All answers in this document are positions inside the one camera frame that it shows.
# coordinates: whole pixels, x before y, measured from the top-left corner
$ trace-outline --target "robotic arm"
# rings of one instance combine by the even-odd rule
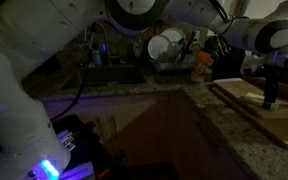
[[[24,92],[21,80],[96,21],[109,22],[119,32],[135,35],[165,12],[221,34],[231,46],[265,54],[263,63],[288,67],[288,1],[263,19],[232,20],[219,15],[216,2],[223,3],[6,1],[0,8],[0,179],[29,179],[32,170],[41,178],[44,173],[57,179],[64,171],[70,153],[58,141],[43,105]]]

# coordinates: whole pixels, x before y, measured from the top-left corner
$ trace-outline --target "dark floor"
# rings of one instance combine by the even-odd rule
[[[132,180],[178,180],[172,162],[128,168]]]

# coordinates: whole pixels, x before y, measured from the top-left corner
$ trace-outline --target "cabinet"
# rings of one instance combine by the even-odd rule
[[[184,98],[170,97],[168,158],[179,179],[247,179]]]
[[[54,117],[71,101],[50,102]],[[84,99],[66,116],[94,121],[106,149],[128,167],[172,161],[179,179],[247,179],[179,92]]]
[[[165,161],[165,134],[168,101],[106,107],[116,134],[117,151],[125,153],[127,166]]]
[[[46,102],[52,118],[71,101]],[[81,100],[65,116],[94,121],[110,154],[123,151],[124,164],[140,166],[165,161],[168,95],[142,95]]]

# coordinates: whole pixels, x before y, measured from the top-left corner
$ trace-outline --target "granite countertop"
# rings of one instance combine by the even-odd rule
[[[56,101],[74,98],[77,89],[61,89],[74,73],[66,68],[54,73],[38,73],[23,81],[24,89],[33,98]],[[225,141],[241,167],[259,179],[288,179],[288,150],[272,143],[261,131],[214,96],[210,83],[193,84],[189,74],[144,76],[145,83],[87,87],[87,97],[140,95],[182,91],[208,126]]]

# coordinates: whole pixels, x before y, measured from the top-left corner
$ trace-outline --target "blue led light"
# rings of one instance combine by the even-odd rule
[[[107,48],[106,48],[106,45],[105,45],[105,44],[102,44],[102,50],[103,50],[103,51],[106,51],[106,50],[107,50]]]
[[[46,174],[49,176],[49,180],[56,180],[58,179],[59,173],[55,169],[55,167],[50,163],[48,160],[43,160],[41,162],[42,169],[45,171]]]

